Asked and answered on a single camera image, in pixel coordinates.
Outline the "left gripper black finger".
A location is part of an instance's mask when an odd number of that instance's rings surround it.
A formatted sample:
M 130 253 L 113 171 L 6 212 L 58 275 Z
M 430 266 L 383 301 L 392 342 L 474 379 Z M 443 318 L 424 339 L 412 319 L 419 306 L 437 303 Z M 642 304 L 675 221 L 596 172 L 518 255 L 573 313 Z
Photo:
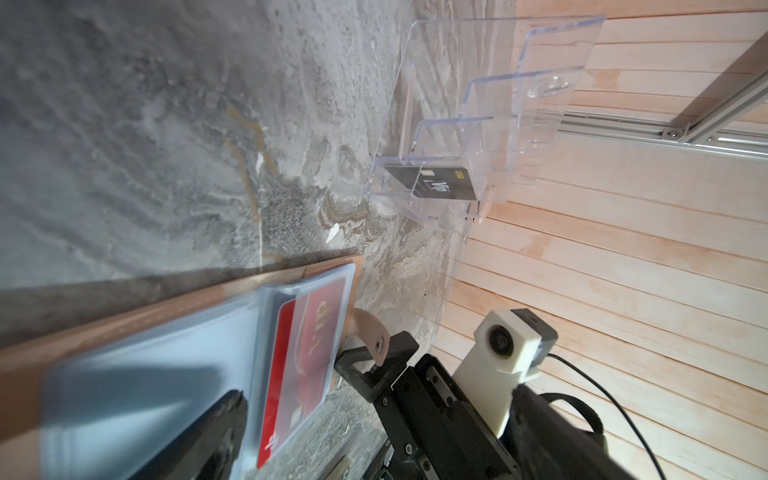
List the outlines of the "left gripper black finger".
M 229 479 L 245 434 L 248 402 L 230 390 L 131 476 L 131 479 Z

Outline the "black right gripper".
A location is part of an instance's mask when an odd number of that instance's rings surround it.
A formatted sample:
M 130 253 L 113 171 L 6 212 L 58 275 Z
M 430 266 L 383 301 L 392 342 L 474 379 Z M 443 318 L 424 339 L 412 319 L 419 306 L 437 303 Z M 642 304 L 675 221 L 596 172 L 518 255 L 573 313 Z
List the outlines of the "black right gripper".
M 371 403 L 387 434 L 367 479 L 628 479 L 604 426 L 586 403 L 521 386 L 495 434 L 440 361 L 409 332 L 390 338 L 383 363 L 366 347 L 343 351 L 334 370 Z

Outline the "black VIP card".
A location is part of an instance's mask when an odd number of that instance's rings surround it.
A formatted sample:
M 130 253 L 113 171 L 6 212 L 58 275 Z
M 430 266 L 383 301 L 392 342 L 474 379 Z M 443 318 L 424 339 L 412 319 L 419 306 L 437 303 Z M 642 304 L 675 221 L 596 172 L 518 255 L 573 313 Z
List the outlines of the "black VIP card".
M 466 168 L 391 165 L 385 170 L 417 198 L 477 199 Z

